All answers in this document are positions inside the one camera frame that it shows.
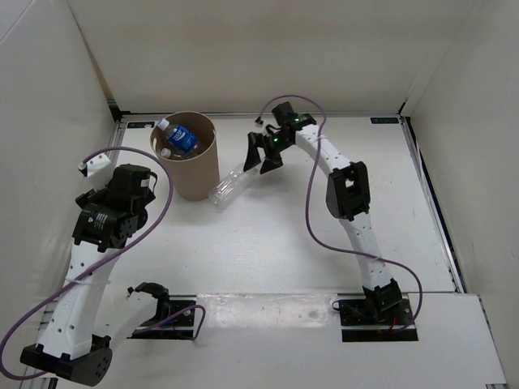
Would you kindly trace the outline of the clear unlabelled plastic bottle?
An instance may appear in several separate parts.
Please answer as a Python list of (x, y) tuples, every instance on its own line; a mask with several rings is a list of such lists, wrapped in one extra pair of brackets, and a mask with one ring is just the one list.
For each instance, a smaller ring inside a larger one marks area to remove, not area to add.
[(227, 208), (260, 175), (260, 169), (254, 167), (247, 171), (244, 164), (233, 168), (213, 189), (208, 192), (208, 199), (218, 210)]

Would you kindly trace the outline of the blue Pocari Sweat bottle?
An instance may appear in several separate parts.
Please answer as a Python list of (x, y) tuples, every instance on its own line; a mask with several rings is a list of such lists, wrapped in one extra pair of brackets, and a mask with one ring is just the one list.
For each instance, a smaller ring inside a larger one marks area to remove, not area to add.
[(186, 154), (195, 150), (198, 139), (185, 126), (171, 124), (164, 118), (157, 126), (164, 132), (166, 140), (181, 153)]

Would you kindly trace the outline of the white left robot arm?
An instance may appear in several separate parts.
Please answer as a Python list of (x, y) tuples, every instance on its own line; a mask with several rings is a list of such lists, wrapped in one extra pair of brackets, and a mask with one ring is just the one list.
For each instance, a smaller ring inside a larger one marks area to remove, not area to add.
[(148, 219), (146, 207), (155, 195), (149, 186), (154, 172), (143, 166), (116, 167), (98, 189), (76, 198), (80, 214), (72, 233), (71, 261), (54, 313), (35, 344), (24, 347), (23, 364), (89, 387), (106, 375), (117, 340), (127, 331), (94, 331), (97, 311), (114, 262), (95, 264), (124, 248)]

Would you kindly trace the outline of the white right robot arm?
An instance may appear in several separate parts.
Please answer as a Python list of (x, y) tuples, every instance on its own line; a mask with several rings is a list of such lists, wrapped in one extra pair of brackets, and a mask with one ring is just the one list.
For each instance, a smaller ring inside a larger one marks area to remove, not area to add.
[(303, 150), (327, 178), (325, 202), (329, 213), (345, 230), (352, 254), (358, 260), (369, 321), (394, 324), (402, 307), (402, 293), (381, 258), (371, 226), (371, 193), (366, 165), (344, 156), (326, 139), (308, 113), (295, 113), (286, 101), (272, 109), (277, 126), (266, 125), (262, 133), (247, 135), (248, 149), (243, 170), (258, 167), (261, 174), (283, 166), (281, 153), (292, 146)]

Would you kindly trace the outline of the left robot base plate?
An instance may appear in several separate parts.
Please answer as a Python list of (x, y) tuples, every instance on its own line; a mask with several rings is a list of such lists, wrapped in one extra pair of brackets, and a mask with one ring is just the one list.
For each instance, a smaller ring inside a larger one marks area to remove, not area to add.
[[(168, 310), (158, 317), (154, 317), (144, 322), (140, 331), (145, 327), (150, 327), (154, 323), (158, 323), (161, 319), (167, 318), (172, 314), (176, 314), (182, 309), (195, 305), (197, 297), (195, 295), (170, 295)], [(159, 327), (155, 327), (150, 331), (146, 331), (137, 335), (130, 336), (130, 339), (136, 340), (191, 340), (195, 334), (195, 314), (193, 309), (186, 310), (176, 318), (172, 318), (168, 322)]]

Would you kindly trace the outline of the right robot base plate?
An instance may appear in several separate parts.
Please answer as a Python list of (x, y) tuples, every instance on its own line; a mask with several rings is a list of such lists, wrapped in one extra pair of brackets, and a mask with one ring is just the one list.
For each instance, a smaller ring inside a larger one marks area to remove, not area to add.
[(358, 296), (339, 295), (332, 300), (331, 306), (340, 315), (343, 343), (418, 341), (418, 332), (412, 323), (414, 312), (407, 297), (379, 318), (371, 315), (364, 298)]

